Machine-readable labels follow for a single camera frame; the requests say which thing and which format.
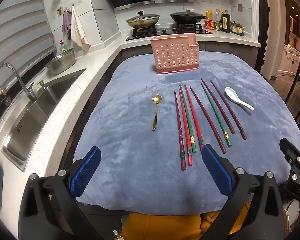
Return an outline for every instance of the white ceramic spoon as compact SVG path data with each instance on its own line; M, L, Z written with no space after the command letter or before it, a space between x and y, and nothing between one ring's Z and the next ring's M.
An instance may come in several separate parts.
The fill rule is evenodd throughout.
M230 87L226 87L225 88L225 92L226 92L226 95L229 97L229 99L236 103L236 104L239 104L239 105L243 105L247 108L249 108L250 110L254 110L254 107L253 106L250 106L249 104L247 104L246 102L243 102L237 95L237 93Z

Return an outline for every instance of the bottle label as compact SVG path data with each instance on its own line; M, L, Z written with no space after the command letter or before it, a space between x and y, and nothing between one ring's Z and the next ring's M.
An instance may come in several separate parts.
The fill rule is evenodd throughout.
M223 28L223 29L228 29L228 28L227 28L227 20L228 20L227 17L223 17L223 18L222 18L222 28Z

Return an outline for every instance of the gas stove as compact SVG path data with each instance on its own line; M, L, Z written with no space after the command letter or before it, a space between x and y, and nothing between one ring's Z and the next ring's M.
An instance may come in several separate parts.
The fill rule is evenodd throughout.
M146 37L153 37L153 36L160 36L160 35L168 35L168 34L175 34L175 33L200 33L200 34L212 34L202 28L201 24L178 24L176 28L169 28L169 29L161 29L158 30L155 28L154 25L147 27L147 28L139 28L133 29L132 35L130 35L126 41L146 38Z

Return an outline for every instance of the black wok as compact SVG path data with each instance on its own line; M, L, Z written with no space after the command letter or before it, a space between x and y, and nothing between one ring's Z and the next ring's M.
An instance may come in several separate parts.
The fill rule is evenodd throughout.
M171 13L170 16L175 22L180 24L196 24L200 22L202 19L208 19L207 16L203 16L202 14L191 12L188 9L185 12Z

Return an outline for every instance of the green chopstick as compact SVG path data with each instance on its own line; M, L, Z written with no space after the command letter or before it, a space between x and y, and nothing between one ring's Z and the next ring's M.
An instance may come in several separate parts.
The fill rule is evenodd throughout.
M194 134L193 134L193 130L192 130L192 125L191 125L189 111L188 111L187 104L186 104L186 98L185 98L185 95L183 94L183 90L182 90L181 85L179 85L179 86L180 86L180 90L181 90L183 104L185 106L185 111L186 111L186 117L187 117L187 123L188 123L188 128L189 128L189 135L190 135L190 140L191 140L192 152L196 153L197 150L195 148Z
M220 127L221 127L221 129L222 129L223 135L224 135L224 137L225 137L225 139L226 139L226 143L227 143L228 147L231 147L232 144L231 144L231 141L230 141L228 132L227 132L227 130L226 130L225 125L224 125L223 122L222 122L221 116L220 116L219 113L218 113L217 107L216 107L216 105L214 104L212 98L210 97L210 95L209 95L208 91L206 90L206 88L204 87L204 85L203 85L202 83L201 83L201 85L202 85L202 88L203 88L204 92L205 92L206 95L207 95L207 98L209 99L209 102L210 102L210 104L211 104L211 106L212 106L212 109L213 109L214 113L216 114L216 117L217 117L218 122L219 122L219 124L220 124Z

